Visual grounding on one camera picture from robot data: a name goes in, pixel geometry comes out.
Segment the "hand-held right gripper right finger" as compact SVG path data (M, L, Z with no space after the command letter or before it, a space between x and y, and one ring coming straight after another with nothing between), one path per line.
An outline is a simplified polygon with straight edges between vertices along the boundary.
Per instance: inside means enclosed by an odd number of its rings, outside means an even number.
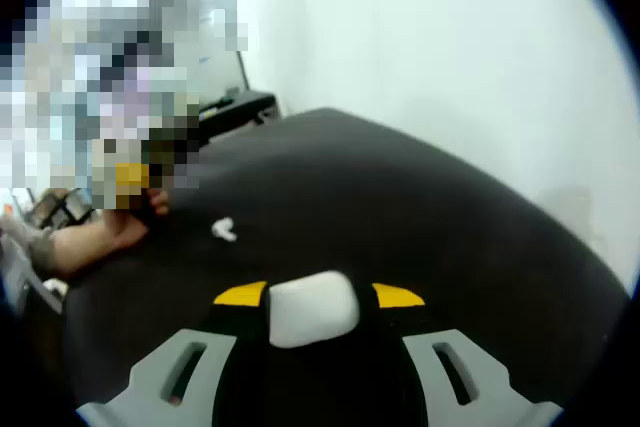
M381 426L550 426L562 409L534 402L507 367L456 329L404 334L387 313L424 308L416 293L383 283L363 296L349 282L322 293L323 337L339 347L339 381L362 395Z

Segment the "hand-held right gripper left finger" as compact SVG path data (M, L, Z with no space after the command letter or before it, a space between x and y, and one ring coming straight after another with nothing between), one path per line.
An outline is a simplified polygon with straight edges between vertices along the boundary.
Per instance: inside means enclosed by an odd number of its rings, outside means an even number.
M320 283L264 281L232 287L214 307L258 314L249 333L181 329L133 365L128 384L106 403L78 414L90 426L214 426L223 404L243 410L267 380L269 348L293 349L320 339Z

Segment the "person's left hand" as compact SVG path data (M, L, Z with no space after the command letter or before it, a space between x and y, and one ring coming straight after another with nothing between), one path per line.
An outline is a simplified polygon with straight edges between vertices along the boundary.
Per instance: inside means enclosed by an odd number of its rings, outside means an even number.
M142 209L103 212L116 248L133 246L149 232L158 218L169 213L169 194L166 190L148 189L146 197L146 206Z

